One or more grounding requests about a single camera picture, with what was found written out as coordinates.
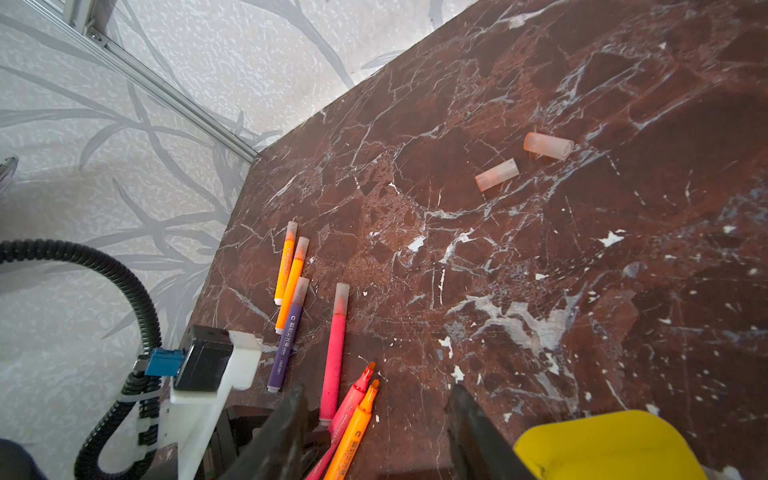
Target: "blue connector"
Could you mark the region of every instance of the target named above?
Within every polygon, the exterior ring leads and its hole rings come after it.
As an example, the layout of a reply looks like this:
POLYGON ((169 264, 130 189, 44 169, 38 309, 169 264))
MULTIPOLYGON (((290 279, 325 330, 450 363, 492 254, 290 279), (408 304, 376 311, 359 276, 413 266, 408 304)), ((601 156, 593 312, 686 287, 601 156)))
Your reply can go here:
POLYGON ((183 350, 156 348, 150 354, 149 364, 144 373, 149 376, 176 376, 183 361, 183 350))

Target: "wall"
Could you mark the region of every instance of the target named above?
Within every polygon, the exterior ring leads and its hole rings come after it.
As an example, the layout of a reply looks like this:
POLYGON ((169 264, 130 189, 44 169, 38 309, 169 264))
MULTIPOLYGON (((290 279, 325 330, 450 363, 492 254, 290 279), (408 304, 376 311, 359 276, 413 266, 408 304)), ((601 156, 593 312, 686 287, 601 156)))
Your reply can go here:
POLYGON ((119 0, 106 33, 266 144, 473 2, 119 0))
MULTIPOLYGON (((115 255, 150 290, 175 345, 247 165, 19 2, 0 5, 0 145, 20 157, 0 197, 0 240, 66 239, 115 255)), ((0 268, 0 436, 51 479, 70 478, 135 359, 135 320, 96 273, 0 268)), ((112 471, 130 463, 126 426, 102 457, 112 471)))
MULTIPOLYGON (((266 145, 471 2, 214 3, 121 1, 107 30, 266 145)), ((58 238, 115 255, 150 290, 175 346, 247 165, 15 0, 0 0, 0 85, 0 146, 21 159, 0 197, 0 240, 58 238)), ((71 478, 138 350, 130 307, 95 273, 5 264, 0 319, 0 436, 49 478, 71 478)), ((130 463, 134 431, 121 427, 102 468, 130 463)))

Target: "marker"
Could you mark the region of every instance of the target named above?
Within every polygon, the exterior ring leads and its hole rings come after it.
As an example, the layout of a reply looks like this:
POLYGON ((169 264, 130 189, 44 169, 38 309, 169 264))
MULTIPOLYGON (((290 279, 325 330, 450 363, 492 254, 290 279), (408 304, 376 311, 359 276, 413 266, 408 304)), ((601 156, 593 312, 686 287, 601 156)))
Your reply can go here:
POLYGON ((362 436, 366 433, 368 422, 371 421, 373 399, 376 398, 376 393, 378 392, 379 380, 373 380, 370 388, 368 388, 366 397, 362 399, 360 405, 355 410, 355 414, 352 415, 352 420, 349 422, 341 442, 339 442, 339 448, 333 456, 324 480, 343 480, 346 477, 349 465, 352 463, 352 459, 355 458, 357 448, 360 446, 362 436))
POLYGON ((283 334, 283 327, 288 320, 288 310, 290 310, 290 301, 293 300, 293 293, 296 291, 296 282, 301 276, 301 269, 304 268, 304 258, 306 258, 306 249, 310 246, 310 239, 299 237, 296 243, 296 255, 293 257, 293 264, 290 266, 290 275, 286 283, 286 291, 283 294, 283 304, 280 305, 280 314, 277 316, 275 333, 283 334))
POLYGON ((325 455, 317 462, 315 468, 312 469, 309 475, 304 480, 320 480, 320 476, 325 471, 328 464, 333 458, 333 453, 336 451, 336 447, 339 446, 341 438, 344 436, 346 427, 349 426, 349 420, 352 419, 352 415, 355 413, 357 406, 360 404, 362 398, 366 395, 366 389, 368 388, 368 381, 373 375, 373 369, 376 367, 376 362, 371 362, 362 373, 360 378, 352 385, 352 388, 344 397, 344 401, 341 402, 339 410, 331 420, 331 426, 328 431, 331 432, 331 446, 325 455))
POLYGON ((320 425, 331 424, 336 414, 336 402, 339 401, 339 377, 341 376, 341 357, 344 353, 344 329, 346 328, 346 304, 349 301, 349 285, 336 284, 336 298, 333 301, 333 320, 331 338, 328 341, 326 357, 326 376, 323 380, 323 397, 320 400, 320 425))
POLYGON ((291 260, 293 260, 293 245, 296 243, 296 230, 298 229, 298 223, 288 222, 288 227, 286 227, 286 242, 283 244, 283 259, 280 260, 280 272, 277 274, 275 305, 283 305, 283 295, 286 292, 291 260))
POLYGON ((277 355, 275 363, 272 364, 270 379, 266 383, 266 390, 275 393, 283 388, 283 380, 286 378, 288 368, 288 359, 290 351, 293 348, 293 341, 296 338, 296 332, 299 331, 299 320, 301 319, 301 310, 304 305, 306 289, 310 286, 310 279, 299 277, 296 282, 296 292, 293 294, 293 300, 288 310, 288 328, 285 329, 280 337, 280 343, 277 344, 277 355))

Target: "yellow object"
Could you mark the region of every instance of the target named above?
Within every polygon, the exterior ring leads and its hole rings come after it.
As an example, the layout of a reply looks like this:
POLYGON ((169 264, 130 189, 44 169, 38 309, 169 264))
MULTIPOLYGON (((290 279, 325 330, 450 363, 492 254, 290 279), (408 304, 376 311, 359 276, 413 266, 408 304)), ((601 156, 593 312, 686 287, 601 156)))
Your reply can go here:
POLYGON ((346 473, 349 471, 349 464, 355 458, 357 447, 360 446, 362 436, 366 432, 366 428, 368 428, 368 422, 371 421, 373 399, 376 398, 376 393, 378 392, 379 380, 373 380, 371 386, 368 387, 366 396, 363 397, 360 405, 355 409, 352 420, 349 421, 349 426, 346 427, 344 436, 341 438, 341 442, 339 442, 339 448, 336 450, 336 454, 333 456, 333 460, 331 460, 328 472, 326 472, 323 480, 343 480, 346 477, 346 473))
POLYGON ((299 237, 299 241, 296 242, 296 256, 293 257, 293 264, 290 266, 288 283, 286 283, 286 291, 283 294, 283 304, 280 305, 280 313, 277 315, 275 333, 282 334, 283 328, 285 328, 286 321, 288 320, 288 310, 290 310, 291 300, 293 300, 293 294, 296 292, 296 284, 299 282, 301 270, 304 268, 306 249, 309 247, 310 239, 307 237, 299 237))
POLYGON ((540 480, 707 480, 682 435, 639 410, 534 427, 515 453, 540 480))
POLYGON ((277 274, 277 286, 275 287, 275 305, 283 305, 283 297, 288 284, 291 260, 293 260, 293 245, 296 243, 296 231, 299 224, 288 222, 286 227, 286 242, 283 244, 283 259, 280 260, 280 271, 277 274))

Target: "metal frame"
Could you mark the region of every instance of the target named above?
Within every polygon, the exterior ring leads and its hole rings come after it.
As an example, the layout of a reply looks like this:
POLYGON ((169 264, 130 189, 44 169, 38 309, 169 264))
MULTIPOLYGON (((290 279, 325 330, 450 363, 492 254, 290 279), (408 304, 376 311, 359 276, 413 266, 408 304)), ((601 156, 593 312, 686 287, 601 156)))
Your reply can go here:
POLYGON ((20 0, 112 70, 143 88, 248 163, 258 153, 172 85, 92 26, 97 0, 20 0))

